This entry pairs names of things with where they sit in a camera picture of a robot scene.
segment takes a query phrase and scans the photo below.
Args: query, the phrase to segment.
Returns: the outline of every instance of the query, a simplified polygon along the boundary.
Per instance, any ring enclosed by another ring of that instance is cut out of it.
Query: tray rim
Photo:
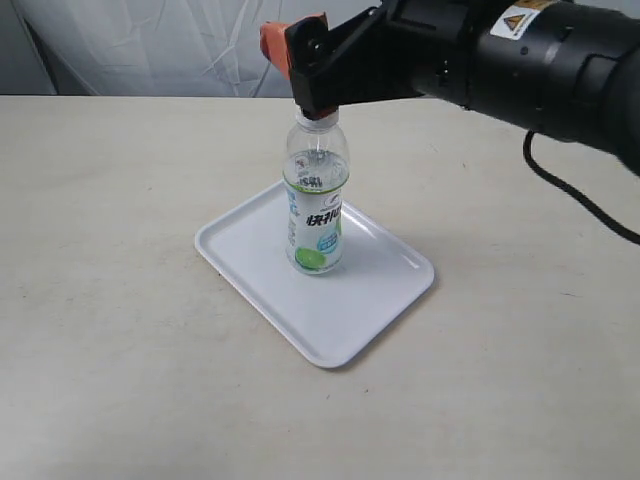
[[[227,269],[222,262],[219,262],[217,258],[215,258],[214,256],[210,255],[209,252],[207,252],[206,249],[204,248],[203,242],[202,242],[203,237],[205,236],[207,231],[209,231],[212,227],[214,227],[217,224],[223,223],[225,220],[228,220],[229,218],[235,216],[237,213],[239,213],[242,210],[244,210],[250,204],[252,204],[255,201],[259,200],[261,197],[267,196],[267,195],[271,194],[273,191],[278,190],[280,188],[284,188],[284,180],[280,180],[280,181],[276,182],[275,184],[271,185],[270,187],[262,190],[261,192],[257,193],[256,195],[250,197],[249,199],[245,200],[241,204],[237,205],[233,209],[229,210],[227,213],[221,215],[220,217],[216,218],[215,220],[213,220],[213,221],[207,223],[206,225],[202,226],[198,230],[196,235],[195,235],[194,246],[195,246],[196,250],[198,251],[198,253],[212,267],[214,267],[218,271],[218,273],[227,282],[229,282],[229,284],[231,284],[231,286],[247,302],[249,302],[249,304],[253,308],[255,308],[284,338],[286,338],[287,341],[307,361],[309,361],[311,364],[313,364],[313,365],[315,365],[317,367],[323,368],[323,369],[336,369],[336,368],[343,367],[344,365],[348,364],[351,360],[353,360],[360,352],[362,352],[364,350],[364,348],[366,348],[367,345],[369,345],[374,339],[376,339],[383,331],[385,331],[390,325],[392,325],[407,309],[409,309],[409,307],[414,305],[415,302],[418,301],[418,299],[420,299],[427,291],[429,291],[429,289],[433,286],[433,284],[435,282],[435,278],[436,278],[435,268],[434,268],[433,264],[431,263],[431,261],[428,258],[426,258],[420,252],[415,250],[411,245],[407,244],[406,242],[404,242],[403,240],[398,238],[391,231],[387,230],[385,227],[383,227],[382,225],[377,223],[375,220],[373,220],[371,217],[369,217],[368,215],[363,213],[361,210],[359,210],[356,207],[354,207],[349,202],[343,201],[343,208],[346,207],[345,210],[347,210],[350,213],[355,214],[356,216],[358,216],[361,219],[365,220],[368,224],[375,226],[376,229],[378,229],[382,234],[384,234],[389,240],[393,241],[396,245],[401,247],[402,250],[404,250],[404,251],[410,253],[411,255],[417,257],[418,259],[420,259],[420,261],[423,263],[423,265],[428,267],[429,274],[427,275],[427,277],[425,279],[425,283],[420,287],[419,293],[417,293],[415,295],[415,297],[413,297],[408,303],[406,303],[406,304],[403,303],[401,308],[399,308],[398,311],[394,315],[391,316],[391,319],[389,320],[389,322],[386,323],[380,330],[374,331],[373,334],[370,337],[367,337],[365,339],[365,341],[361,345],[358,346],[358,348],[355,350],[354,353],[349,354],[346,358],[340,358],[340,359],[326,359],[324,357],[321,357],[321,356],[313,354],[312,352],[310,352],[307,348],[305,348],[304,345],[302,345],[295,338],[295,336],[291,333],[290,330],[285,328],[285,326],[281,322],[279,322],[277,319],[273,318],[273,316],[261,304],[259,299],[255,298],[251,294],[251,292],[249,292],[246,289],[243,289],[243,288],[241,288],[239,286],[238,281],[234,278],[235,276],[230,271],[230,269]]]

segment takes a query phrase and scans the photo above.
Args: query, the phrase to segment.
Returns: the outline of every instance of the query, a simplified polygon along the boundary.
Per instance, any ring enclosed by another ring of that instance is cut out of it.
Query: black cable
[[[551,185],[558,187],[567,195],[577,200],[580,205],[586,208],[593,216],[595,216],[598,220],[604,223],[614,233],[617,233],[622,238],[624,238],[625,240],[628,240],[631,243],[640,245],[640,235],[638,235],[636,232],[632,230],[629,230],[628,228],[624,227],[619,222],[611,218],[580,190],[578,190],[572,185],[569,185],[567,182],[556,177],[555,175],[547,172],[544,168],[538,165],[538,163],[533,159],[533,155],[531,154],[531,143],[533,142],[533,137],[535,135],[536,135],[535,132],[528,132],[527,136],[524,139],[524,145],[523,145],[524,159],[527,161],[527,165],[531,167],[531,170],[533,170],[543,180],[546,180]]]

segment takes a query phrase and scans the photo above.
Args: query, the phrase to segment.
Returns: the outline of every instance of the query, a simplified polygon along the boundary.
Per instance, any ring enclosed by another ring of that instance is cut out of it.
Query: clear plastic bottle
[[[284,179],[289,197],[287,257],[306,274],[325,273],[342,259],[342,187],[349,179],[347,139],[338,111],[320,120],[298,112],[287,137]]]

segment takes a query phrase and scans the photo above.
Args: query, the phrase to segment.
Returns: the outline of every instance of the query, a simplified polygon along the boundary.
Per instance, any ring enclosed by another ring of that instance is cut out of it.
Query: green lime graphic
[[[318,270],[327,262],[327,258],[323,254],[308,248],[296,250],[296,260],[303,268],[308,270]]]

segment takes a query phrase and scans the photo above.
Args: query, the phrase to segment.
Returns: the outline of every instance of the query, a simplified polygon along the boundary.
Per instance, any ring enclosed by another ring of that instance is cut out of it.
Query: bottle label
[[[289,241],[287,255],[303,270],[321,273],[342,257],[342,193],[304,193],[287,184]]]

